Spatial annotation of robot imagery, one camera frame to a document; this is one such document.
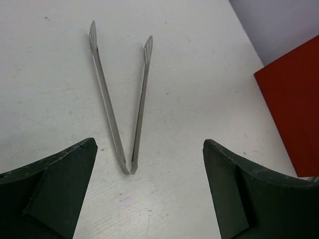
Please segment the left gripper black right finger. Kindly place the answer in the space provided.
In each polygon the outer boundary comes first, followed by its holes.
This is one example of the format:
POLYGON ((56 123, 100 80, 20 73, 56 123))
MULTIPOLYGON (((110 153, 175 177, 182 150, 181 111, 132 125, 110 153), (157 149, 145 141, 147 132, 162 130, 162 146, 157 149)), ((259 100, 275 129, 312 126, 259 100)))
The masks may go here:
POLYGON ((268 169, 214 140, 203 158, 223 239, 316 239, 319 185, 268 169))

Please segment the red and brown paper bag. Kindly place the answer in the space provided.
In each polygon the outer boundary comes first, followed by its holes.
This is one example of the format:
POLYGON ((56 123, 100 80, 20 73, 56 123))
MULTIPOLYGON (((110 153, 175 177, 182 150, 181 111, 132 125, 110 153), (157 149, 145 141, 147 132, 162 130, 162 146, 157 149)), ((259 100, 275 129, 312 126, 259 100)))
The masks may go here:
POLYGON ((255 74, 298 177, 319 175, 319 38, 255 74))

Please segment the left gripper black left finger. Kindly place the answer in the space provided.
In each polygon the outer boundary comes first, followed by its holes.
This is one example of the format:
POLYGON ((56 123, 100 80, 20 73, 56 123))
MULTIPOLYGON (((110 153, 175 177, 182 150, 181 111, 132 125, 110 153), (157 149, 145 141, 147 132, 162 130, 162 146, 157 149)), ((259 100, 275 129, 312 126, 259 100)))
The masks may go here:
POLYGON ((0 175, 2 239, 71 239, 98 146, 93 138, 0 175))

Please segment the stainless steel tongs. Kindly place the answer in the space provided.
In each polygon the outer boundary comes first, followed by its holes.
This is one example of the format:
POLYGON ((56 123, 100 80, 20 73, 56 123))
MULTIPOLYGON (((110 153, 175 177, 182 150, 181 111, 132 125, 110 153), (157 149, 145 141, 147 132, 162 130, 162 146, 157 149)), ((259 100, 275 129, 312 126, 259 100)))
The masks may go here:
POLYGON ((117 155, 117 160, 122 172, 126 175, 134 175, 138 169, 138 159, 139 159, 139 150, 140 150, 140 141, 141 141, 141 133, 142 133, 142 125, 143 125, 143 116, 144 116, 144 108, 145 108, 145 100, 146 100, 146 91, 148 84, 148 76, 150 71, 151 64, 151 56, 153 51, 153 37, 150 36, 145 45, 144 45, 144 75, 143 75, 143 84, 142 84, 142 92, 140 97, 138 116, 137 116, 137 124, 135 130, 134 137, 134 145, 131 159, 131 169, 127 168, 126 165, 126 157, 122 145, 122 141, 120 138, 119 129, 117 126, 117 121, 115 117, 115 113, 113 110, 110 94, 107 88, 105 75, 102 68, 102 63, 99 54, 99 48, 97 44, 97 31, 95 21, 92 21, 89 30, 89 40, 91 52, 94 58, 98 79, 101 85, 102 96, 106 106, 106 111, 108 115, 108 120, 110 124, 110 129, 113 137, 113 142, 115 146, 115 152, 117 155))

